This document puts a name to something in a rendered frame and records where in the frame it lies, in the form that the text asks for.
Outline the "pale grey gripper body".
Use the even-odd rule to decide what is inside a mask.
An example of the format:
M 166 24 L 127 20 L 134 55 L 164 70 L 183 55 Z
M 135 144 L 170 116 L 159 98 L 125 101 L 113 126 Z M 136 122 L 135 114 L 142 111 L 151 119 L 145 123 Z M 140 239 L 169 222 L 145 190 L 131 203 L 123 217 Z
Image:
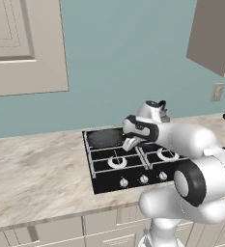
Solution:
M 123 149 L 125 151 L 130 151 L 135 146 L 137 146 L 139 143 L 142 142 L 142 139 L 139 137 L 132 137 L 132 138 L 126 138 L 123 143 Z

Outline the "dark grey frying pan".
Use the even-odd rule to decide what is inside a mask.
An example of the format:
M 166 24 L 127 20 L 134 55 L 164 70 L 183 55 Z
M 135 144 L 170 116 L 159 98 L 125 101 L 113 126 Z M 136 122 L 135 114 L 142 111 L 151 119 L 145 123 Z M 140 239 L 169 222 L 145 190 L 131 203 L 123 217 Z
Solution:
M 120 129 L 103 129 L 89 133 L 88 143 L 90 147 L 105 149 L 120 146 L 124 142 L 124 136 Z

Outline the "beige base cabinet door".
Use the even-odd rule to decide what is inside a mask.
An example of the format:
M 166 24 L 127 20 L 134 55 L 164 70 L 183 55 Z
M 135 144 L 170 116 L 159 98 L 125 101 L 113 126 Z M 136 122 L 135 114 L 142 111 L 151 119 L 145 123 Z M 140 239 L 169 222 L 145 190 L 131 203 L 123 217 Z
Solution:
M 225 221 L 217 225 L 184 224 L 177 237 L 184 247 L 225 247 Z
M 122 229 L 86 236 L 86 247 L 138 247 L 142 229 Z

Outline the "black gas hob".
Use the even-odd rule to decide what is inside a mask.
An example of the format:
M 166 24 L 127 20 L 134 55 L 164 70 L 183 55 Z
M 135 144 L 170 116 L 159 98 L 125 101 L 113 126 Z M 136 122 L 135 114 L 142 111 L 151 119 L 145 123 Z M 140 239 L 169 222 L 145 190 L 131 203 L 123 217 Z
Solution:
M 172 181 L 178 165 L 185 160 L 185 157 L 147 141 L 130 151 L 125 151 L 123 144 L 105 149 L 90 147 L 87 136 L 98 130 L 102 129 L 82 132 L 95 194 Z M 167 175 L 167 180 L 159 178 L 160 172 Z M 149 179 L 147 183 L 140 181 L 142 175 Z M 127 187 L 121 186 L 122 178 L 128 181 Z

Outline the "beige drawer front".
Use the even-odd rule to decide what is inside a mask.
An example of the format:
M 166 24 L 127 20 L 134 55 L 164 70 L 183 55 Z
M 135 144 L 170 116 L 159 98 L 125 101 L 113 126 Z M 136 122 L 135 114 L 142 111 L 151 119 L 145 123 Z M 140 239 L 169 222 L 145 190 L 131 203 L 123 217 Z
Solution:
M 139 206 L 129 206 L 98 212 L 84 217 L 85 234 L 106 233 L 126 227 L 147 225 L 151 220 L 140 211 Z
M 63 219 L 36 226 L 41 243 L 52 243 L 83 235 L 80 217 Z

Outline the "beige wall outlet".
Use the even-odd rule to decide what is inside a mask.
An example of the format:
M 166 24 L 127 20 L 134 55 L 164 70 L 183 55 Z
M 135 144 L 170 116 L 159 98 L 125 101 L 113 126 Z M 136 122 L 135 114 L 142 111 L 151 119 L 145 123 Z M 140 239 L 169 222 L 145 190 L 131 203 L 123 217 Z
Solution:
M 211 92 L 211 101 L 219 101 L 221 99 L 224 83 L 215 83 Z

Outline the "taupe wall cabinet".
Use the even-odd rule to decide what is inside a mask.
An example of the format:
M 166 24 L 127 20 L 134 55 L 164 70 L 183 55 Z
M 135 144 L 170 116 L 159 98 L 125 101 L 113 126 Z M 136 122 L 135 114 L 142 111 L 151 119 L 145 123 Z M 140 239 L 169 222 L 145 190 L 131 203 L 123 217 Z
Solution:
M 186 57 L 225 77 L 225 0 L 197 0 Z

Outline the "beige wall cabinet door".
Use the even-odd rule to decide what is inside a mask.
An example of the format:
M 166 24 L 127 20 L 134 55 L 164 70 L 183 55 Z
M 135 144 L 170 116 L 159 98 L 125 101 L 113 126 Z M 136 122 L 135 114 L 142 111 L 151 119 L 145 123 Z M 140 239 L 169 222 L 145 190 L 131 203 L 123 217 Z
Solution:
M 0 96 L 65 92 L 60 0 L 0 0 Z

